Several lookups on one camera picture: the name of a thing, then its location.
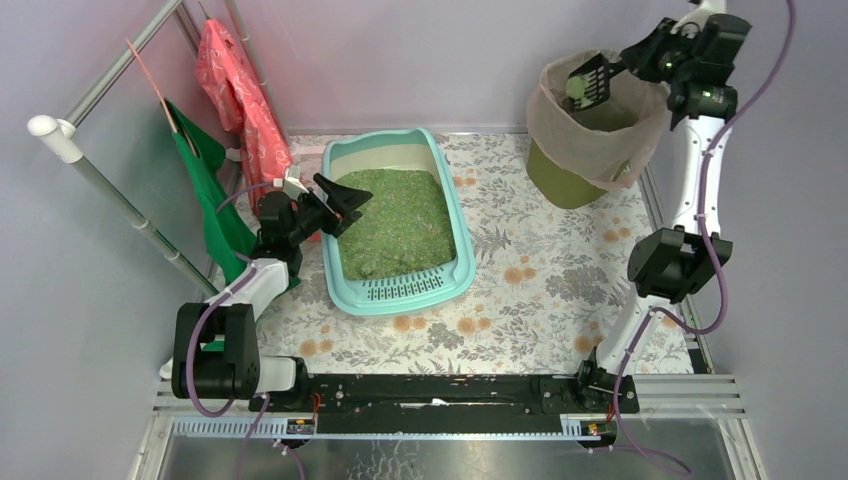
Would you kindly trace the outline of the black litter scoop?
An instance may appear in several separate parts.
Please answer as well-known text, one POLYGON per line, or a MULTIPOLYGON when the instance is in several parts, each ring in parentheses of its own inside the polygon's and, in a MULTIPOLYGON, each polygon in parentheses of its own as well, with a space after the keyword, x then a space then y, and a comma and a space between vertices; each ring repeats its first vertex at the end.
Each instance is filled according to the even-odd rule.
POLYGON ((611 80, 627 68, 623 60, 610 61, 598 53, 569 74, 565 84, 565 105, 569 111, 585 111, 611 97, 611 80))

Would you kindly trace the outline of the teal litter box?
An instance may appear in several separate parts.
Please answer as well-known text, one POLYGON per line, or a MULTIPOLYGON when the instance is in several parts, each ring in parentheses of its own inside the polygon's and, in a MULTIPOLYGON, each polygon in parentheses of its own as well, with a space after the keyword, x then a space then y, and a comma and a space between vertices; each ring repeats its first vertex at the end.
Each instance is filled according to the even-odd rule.
POLYGON ((320 173, 337 182, 360 170, 414 170, 429 173, 440 185, 449 213, 455 258, 420 272, 368 281, 343 274, 338 241, 324 234, 322 252, 327 289, 334 305, 360 317, 391 317, 422 311, 463 294, 473 283, 476 260, 447 157, 433 135, 422 128, 383 130, 335 140, 324 150, 320 173))

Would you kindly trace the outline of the bin with plastic liner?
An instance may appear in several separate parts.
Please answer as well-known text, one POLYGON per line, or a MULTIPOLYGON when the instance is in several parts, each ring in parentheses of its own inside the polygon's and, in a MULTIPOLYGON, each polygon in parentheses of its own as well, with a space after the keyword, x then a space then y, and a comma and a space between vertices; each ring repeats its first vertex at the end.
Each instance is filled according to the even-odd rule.
POLYGON ((526 103, 531 136, 528 175, 551 202, 578 208, 579 192, 627 188, 652 158, 670 121, 669 90, 623 71, 610 81, 605 102, 576 111, 567 102, 567 78, 597 54, 614 62, 609 49, 574 53, 546 65, 526 103))

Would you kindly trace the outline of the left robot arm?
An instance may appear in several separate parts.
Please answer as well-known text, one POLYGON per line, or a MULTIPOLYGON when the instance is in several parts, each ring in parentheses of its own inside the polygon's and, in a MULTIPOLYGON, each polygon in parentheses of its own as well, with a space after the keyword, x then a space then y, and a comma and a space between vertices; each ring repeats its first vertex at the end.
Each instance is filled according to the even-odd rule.
POLYGON ((261 356, 257 320, 297 285, 302 243, 316 233, 340 237, 373 197, 321 174, 313 179, 318 192, 295 180, 276 181, 257 203, 259 230, 245 270, 207 301, 178 310, 170 373, 176 397, 249 400, 295 386, 295 360, 261 356))

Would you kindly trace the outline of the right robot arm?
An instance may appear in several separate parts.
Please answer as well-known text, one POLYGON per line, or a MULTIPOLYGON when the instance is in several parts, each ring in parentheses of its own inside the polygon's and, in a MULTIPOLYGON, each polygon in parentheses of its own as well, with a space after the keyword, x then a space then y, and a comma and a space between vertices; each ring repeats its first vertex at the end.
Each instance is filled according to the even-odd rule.
POLYGON ((722 156, 738 109, 729 86, 734 61, 751 29, 720 1, 703 1, 680 20, 663 19, 646 38, 624 49, 617 61, 597 54, 570 73, 566 104, 582 112, 611 97, 611 81, 627 71, 670 89, 671 131, 682 147, 681 198, 672 219, 637 242, 627 265, 631 293, 607 339, 583 360, 571 387, 575 402, 600 410, 634 388, 628 364, 642 346, 657 313, 698 292, 722 266, 733 245, 718 220, 722 156))

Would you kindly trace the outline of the green cat litter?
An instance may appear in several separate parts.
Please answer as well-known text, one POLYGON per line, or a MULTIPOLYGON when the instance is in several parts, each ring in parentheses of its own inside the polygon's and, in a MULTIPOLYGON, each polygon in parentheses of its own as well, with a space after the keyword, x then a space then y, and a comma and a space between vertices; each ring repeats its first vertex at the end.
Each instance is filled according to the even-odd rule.
POLYGON ((366 281, 420 272, 456 258, 451 218, 441 185, 427 171, 369 169, 338 183, 373 197, 338 240, 344 276, 366 281))

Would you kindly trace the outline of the pink patterned cloth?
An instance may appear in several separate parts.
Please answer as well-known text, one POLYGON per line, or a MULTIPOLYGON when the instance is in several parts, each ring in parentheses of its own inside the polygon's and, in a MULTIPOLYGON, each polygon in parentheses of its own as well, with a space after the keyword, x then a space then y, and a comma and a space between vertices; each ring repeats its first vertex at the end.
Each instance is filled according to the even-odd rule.
MULTIPOLYGON (((233 35, 216 19, 204 23, 195 77, 212 102, 221 127, 240 140, 237 159, 242 162, 246 185, 252 189, 248 200, 253 212, 258 213, 262 196, 282 192, 267 184, 282 177, 294 161, 249 61, 233 35)), ((217 179, 225 160, 224 147, 190 122, 184 124, 184 136, 192 143, 184 164, 201 207, 207 249, 227 254, 235 249, 245 252, 255 237, 233 205, 217 210, 225 201, 217 179)))

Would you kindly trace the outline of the green cloth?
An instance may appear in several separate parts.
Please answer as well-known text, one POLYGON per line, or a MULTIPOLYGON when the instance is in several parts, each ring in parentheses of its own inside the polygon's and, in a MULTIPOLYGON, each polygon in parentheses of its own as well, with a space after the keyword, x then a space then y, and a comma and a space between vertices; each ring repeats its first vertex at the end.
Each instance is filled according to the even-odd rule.
POLYGON ((300 250, 274 250, 253 233, 235 208, 250 187, 227 194, 217 178, 224 147, 176 105, 165 101, 176 124, 174 139, 202 213, 206 252, 223 274, 219 291, 178 310, 173 354, 258 348, 257 320, 271 302, 300 284, 300 250))

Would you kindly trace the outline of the floral mat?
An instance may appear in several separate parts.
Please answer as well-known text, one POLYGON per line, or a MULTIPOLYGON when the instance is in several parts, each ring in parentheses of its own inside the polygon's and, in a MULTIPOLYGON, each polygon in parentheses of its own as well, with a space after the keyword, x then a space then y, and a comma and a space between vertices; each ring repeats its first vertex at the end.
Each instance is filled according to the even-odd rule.
POLYGON ((321 246, 301 282, 257 323, 260 351, 313 373, 571 373, 607 335, 628 294, 627 260, 651 230, 638 185, 575 210, 529 179, 529 138, 440 134, 476 258, 461 296, 407 315, 356 317, 332 302, 321 246))

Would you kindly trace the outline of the white capped metal pole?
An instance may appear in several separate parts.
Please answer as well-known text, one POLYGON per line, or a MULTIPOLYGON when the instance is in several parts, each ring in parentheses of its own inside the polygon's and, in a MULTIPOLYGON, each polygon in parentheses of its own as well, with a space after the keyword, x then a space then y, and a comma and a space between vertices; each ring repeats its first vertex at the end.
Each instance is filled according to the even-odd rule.
POLYGON ((145 237, 167 261, 198 286, 203 293, 209 296, 218 293, 211 281, 90 162, 72 139, 76 132, 73 125, 49 115, 36 115, 27 121, 27 130, 31 136, 39 139, 57 158, 66 165, 70 165, 90 186, 109 200, 136 232, 145 237))

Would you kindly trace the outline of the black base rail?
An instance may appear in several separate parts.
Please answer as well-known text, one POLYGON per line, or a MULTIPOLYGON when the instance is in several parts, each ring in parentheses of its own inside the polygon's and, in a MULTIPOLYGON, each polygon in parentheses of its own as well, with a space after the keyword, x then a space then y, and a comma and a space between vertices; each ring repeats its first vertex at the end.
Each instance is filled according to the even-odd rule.
POLYGON ((315 374, 270 396, 320 434, 560 434, 564 415, 606 418, 608 382, 564 375, 315 374))

